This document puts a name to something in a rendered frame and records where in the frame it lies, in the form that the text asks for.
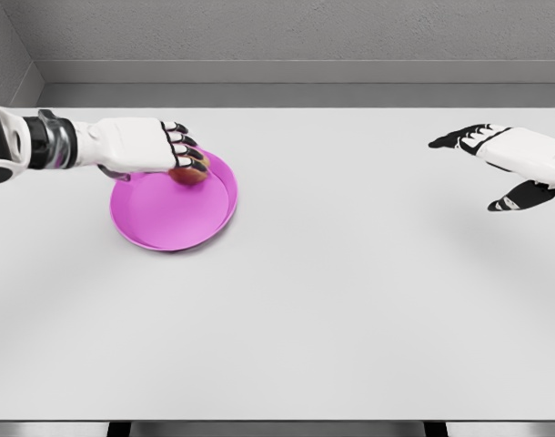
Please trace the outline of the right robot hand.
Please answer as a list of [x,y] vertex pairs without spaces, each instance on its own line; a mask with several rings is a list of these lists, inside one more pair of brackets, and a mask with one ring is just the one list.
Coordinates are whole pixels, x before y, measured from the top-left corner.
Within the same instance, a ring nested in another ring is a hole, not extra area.
[[429,142],[430,148],[459,149],[523,182],[488,205],[490,212],[537,207],[555,198],[555,138],[525,127],[477,124]]

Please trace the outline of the magenta plate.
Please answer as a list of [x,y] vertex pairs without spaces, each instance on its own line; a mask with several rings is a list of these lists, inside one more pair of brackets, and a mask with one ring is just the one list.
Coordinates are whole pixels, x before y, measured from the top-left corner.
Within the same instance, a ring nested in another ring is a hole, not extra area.
[[176,183],[163,173],[115,183],[109,203],[116,230],[129,242],[155,251],[180,251],[212,239],[237,208],[237,178],[225,160],[207,151],[205,181]]

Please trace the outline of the red apple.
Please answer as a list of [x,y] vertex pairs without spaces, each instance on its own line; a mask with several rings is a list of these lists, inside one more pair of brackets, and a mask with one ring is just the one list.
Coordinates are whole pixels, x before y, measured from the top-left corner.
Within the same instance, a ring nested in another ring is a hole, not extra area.
[[167,174],[178,184],[194,186],[207,179],[209,166],[207,157],[191,158],[188,166],[169,169]]

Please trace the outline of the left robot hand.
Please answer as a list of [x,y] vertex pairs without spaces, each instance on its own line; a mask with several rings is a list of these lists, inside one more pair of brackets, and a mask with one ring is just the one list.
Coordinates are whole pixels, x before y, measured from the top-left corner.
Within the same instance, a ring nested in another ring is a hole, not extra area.
[[98,142],[98,164],[117,173],[166,173],[206,155],[176,121],[151,117],[103,119],[89,128]]

